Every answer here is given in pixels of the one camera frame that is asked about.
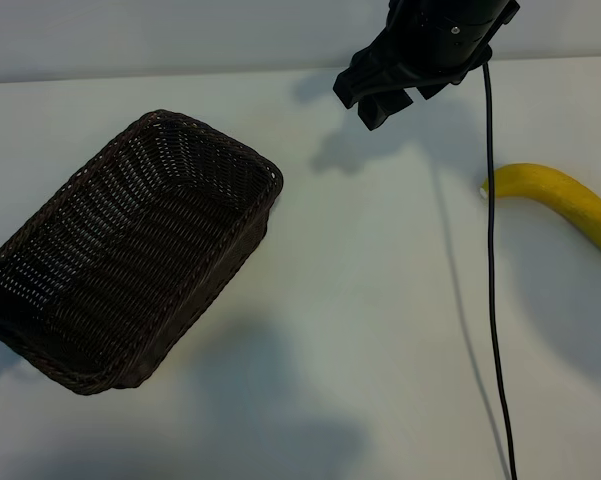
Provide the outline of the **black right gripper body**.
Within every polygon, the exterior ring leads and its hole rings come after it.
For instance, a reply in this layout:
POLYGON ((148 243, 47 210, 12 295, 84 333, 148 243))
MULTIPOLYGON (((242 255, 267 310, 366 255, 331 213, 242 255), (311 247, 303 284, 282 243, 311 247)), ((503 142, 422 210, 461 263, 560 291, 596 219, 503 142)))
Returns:
POLYGON ((518 13, 516 1, 391 1, 383 31, 389 85, 429 99, 492 55, 489 42, 518 13))

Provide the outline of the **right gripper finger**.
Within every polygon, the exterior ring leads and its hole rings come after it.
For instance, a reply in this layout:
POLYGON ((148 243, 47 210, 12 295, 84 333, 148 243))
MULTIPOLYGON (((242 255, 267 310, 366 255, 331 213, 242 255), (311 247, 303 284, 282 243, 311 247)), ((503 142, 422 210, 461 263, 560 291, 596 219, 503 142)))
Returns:
POLYGON ((390 116, 413 104, 404 90, 380 92, 358 102, 358 116, 369 131, 379 128, 390 116))
POLYGON ((345 108, 367 97, 383 108, 404 108, 405 92, 399 85, 403 60, 397 47, 367 47, 337 75, 333 91, 345 108))

